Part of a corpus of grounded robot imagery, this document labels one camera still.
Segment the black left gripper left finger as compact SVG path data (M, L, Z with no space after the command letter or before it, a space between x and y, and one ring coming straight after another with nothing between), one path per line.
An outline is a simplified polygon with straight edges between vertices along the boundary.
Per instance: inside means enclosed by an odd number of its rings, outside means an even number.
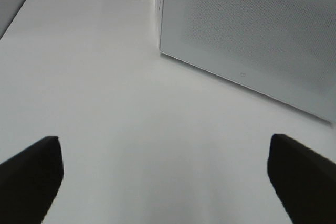
M56 136L46 136L1 163L1 223L42 223L63 177Z

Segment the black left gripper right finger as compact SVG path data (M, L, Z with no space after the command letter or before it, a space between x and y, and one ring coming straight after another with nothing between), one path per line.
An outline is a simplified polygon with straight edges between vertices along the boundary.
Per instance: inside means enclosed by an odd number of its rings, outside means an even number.
M271 137L267 174L292 223L335 223L335 163L284 134Z

